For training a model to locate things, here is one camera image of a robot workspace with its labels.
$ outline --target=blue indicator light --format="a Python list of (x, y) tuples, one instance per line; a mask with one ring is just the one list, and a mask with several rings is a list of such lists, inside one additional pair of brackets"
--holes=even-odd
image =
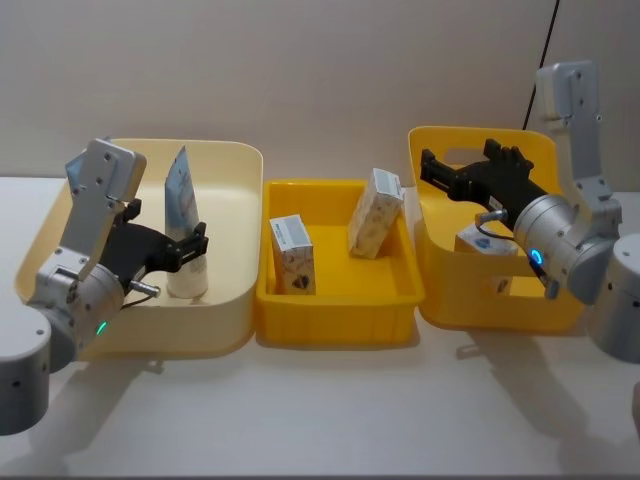
[(529, 256), (533, 259), (534, 262), (538, 264), (539, 267), (542, 266), (542, 262), (544, 262), (544, 259), (542, 258), (542, 254), (539, 250), (532, 248), (529, 252)]

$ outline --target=yellow plastic tray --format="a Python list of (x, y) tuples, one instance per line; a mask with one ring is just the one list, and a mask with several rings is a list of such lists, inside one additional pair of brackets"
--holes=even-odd
[[(517, 145), (535, 167), (531, 179), (550, 193), (560, 192), (556, 182), (555, 145), (544, 135), (522, 130), (419, 127), (409, 133), (411, 164), (423, 219), (414, 227), (416, 256), (426, 299), (422, 316), (445, 328), (499, 328), (529, 332), (562, 332), (581, 311), (566, 291), (556, 300), (543, 297), (526, 256), (481, 255), (454, 252), (458, 231), (473, 223), (483, 208), (469, 202), (453, 202), (446, 194), (420, 180), (420, 157), (428, 148), (440, 161), (451, 149), (473, 149), (481, 156), (484, 142), (493, 138), (503, 145)], [(499, 233), (508, 234), (502, 225)], [(510, 295), (488, 292), (491, 277), (514, 277)]]
[[(258, 275), (262, 213), (262, 155), (241, 143), (194, 140), (121, 139), (114, 142), (147, 158), (134, 220), (164, 231), (164, 181), (178, 150), (186, 145), (200, 219), (207, 223), (209, 289), (193, 300), (167, 295), (166, 273), (145, 282), (162, 295), (121, 311), (83, 354), (218, 355), (252, 334), (252, 304)], [(35, 275), (58, 245), (71, 208), (62, 189), (23, 261), (15, 282), (22, 301), (33, 295)], [(140, 298), (133, 292), (127, 301)]]
[[(347, 225), (364, 181), (282, 180), (265, 186), (257, 335), (267, 344), (407, 343), (424, 293), (404, 215), (375, 260), (351, 258)], [(314, 246), (315, 295), (280, 295), (269, 219), (299, 213)]]

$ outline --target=white table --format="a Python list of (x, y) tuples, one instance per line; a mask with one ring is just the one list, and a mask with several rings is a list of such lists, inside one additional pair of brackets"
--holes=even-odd
[[(0, 304), (61, 185), (0, 179)], [(623, 194), (624, 231), (640, 195)], [(387, 351), (251, 340), (225, 357), (77, 363), (51, 378), (29, 432), (0, 438), (0, 475), (640, 473), (640, 366), (588, 338), (439, 330)]]

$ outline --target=tissue box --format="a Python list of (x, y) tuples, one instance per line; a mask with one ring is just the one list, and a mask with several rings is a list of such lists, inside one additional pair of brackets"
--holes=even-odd
[(269, 223), (279, 293), (313, 295), (316, 292), (313, 245), (300, 215), (273, 218)]
[[(456, 252), (483, 253), (485, 255), (517, 255), (518, 247), (510, 240), (492, 238), (480, 232), (475, 224), (471, 224), (456, 234), (454, 244)], [(511, 291), (511, 277), (496, 276), (489, 280), (487, 288), (495, 293), (508, 295)]]
[(374, 168), (348, 227), (349, 253), (374, 259), (402, 208), (397, 175)]

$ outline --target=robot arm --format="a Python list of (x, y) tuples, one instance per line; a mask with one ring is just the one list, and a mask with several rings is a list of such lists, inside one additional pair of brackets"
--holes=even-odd
[(640, 363), (640, 234), (619, 238), (620, 204), (602, 176), (595, 67), (591, 62), (542, 68), (536, 77), (542, 117), (558, 152), (564, 195), (528, 179), (533, 164), (517, 147), (487, 140), (488, 161), (454, 170), (423, 151), (420, 178), (453, 200), (474, 201), (513, 231), (548, 298), (566, 288), (594, 305), (589, 333), (605, 352)]
[(29, 428), (44, 415), (49, 372), (99, 336), (131, 290), (160, 294), (142, 282), (147, 273), (177, 272), (207, 250), (204, 223), (180, 242), (129, 223), (142, 206), (135, 199), (146, 166), (142, 155), (93, 140), (73, 163), (71, 212), (28, 302), (46, 321), (31, 315), (0, 322), (0, 435)]

